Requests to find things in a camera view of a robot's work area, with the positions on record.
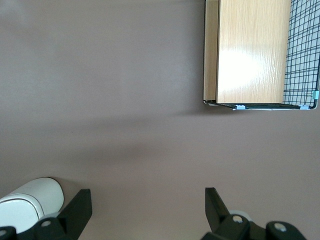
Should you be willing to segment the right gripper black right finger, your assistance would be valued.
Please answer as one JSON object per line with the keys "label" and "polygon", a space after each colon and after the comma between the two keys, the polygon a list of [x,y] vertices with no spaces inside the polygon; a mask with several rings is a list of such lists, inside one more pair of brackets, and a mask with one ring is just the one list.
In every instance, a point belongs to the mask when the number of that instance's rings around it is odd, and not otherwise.
{"label": "right gripper black right finger", "polygon": [[205,215],[211,231],[203,240],[305,240],[292,224],[270,221],[263,228],[241,213],[230,213],[216,188],[205,189]]}

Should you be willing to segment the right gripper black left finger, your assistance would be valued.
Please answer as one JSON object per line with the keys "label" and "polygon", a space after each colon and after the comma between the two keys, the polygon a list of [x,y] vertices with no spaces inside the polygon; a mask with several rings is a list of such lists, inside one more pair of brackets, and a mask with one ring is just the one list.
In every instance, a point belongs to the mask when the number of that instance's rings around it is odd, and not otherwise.
{"label": "right gripper black left finger", "polygon": [[81,189],[56,216],[46,217],[17,233],[13,226],[0,228],[2,240],[77,240],[92,216],[90,189]]}

